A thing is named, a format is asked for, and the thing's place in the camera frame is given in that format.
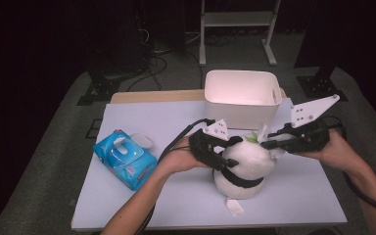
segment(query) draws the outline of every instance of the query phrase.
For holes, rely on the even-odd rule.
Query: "stuffed animal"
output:
[[[241,136],[242,142],[225,148],[222,156],[239,164],[213,172],[219,192],[231,199],[249,199],[261,189],[264,178],[275,169],[277,159],[285,153],[280,149],[264,149],[259,142],[265,141],[266,136],[267,128],[263,128],[259,135],[253,131],[251,135]]]

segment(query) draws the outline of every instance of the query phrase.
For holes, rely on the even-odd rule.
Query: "white plastic bin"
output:
[[[205,95],[206,118],[224,118],[233,129],[270,126],[282,102],[276,76],[266,71],[211,70]]]

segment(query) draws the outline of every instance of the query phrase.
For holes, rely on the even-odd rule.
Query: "gray carpet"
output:
[[[270,71],[277,76],[280,86],[295,104],[308,101],[296,76],[314,74],[317,68],[293,68],[303,37],[303,34],[293,33],[273,35],[271,46],[278,62],[276,67],[271,67],[264,55],[260,43],[262,35],[237,36],[235,42],[226,46],[209,46],[207,65],[202,68],[203,78],[211,70]],[[190,46],[187,51],[198,58],[198,46]],[[201,71],[192,55],[170,53],[161,58],[167,63],[166,70],[157,75],[162,90],[200,88]],[[162,62],[153,60],[152,72],[162,68]],[[119,91],[126,91],[137,79],[124,81]],[[376,113],[350,75],[335,69],[332,80],[349,101],[337,103],[329,114],[343,121],[348,129],[349,142],[376,171]],[[60,104],[0,216],[0,234],[90,234],[71,231],[70,227],[75,202],[91,160],[91,146],[95,143],[95,139],[85,136],[93,119],[103,116],[107,104],[94,102],[91,106],[76,105],[90,82],[90,77],[84,72]],[[145,90],[158,90],[158,84],[152,78],[147,78],[131,89]],[[327,166],[324,169],[349,221],[336,228],[345,235],[368,234],[357,199],[346,186],[341,172]],[[307,234],[318,228],[322,227],[282,227],[277,232],[282,235]]]

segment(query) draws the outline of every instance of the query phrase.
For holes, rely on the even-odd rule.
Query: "blue plastic package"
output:
[[[100,161],[130,190],[138,190],[157,167],[158,160],[122,130],[93,146]]]

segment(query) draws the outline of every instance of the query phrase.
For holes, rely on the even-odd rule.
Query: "hand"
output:
[[[336,129],[329,130],[330,141],[319,152],[299,153],[298,155],[320,160],[321,162],[352,173],[366,166],[366,162],[353,150]]]
[[[171,175],[194,167],[208,167],[194,157],[188,146],[189,140],[188,137],[185,136],[174,146],[174,150],[170,151],[160,161],[157,170],[163,170],[164,173]]]

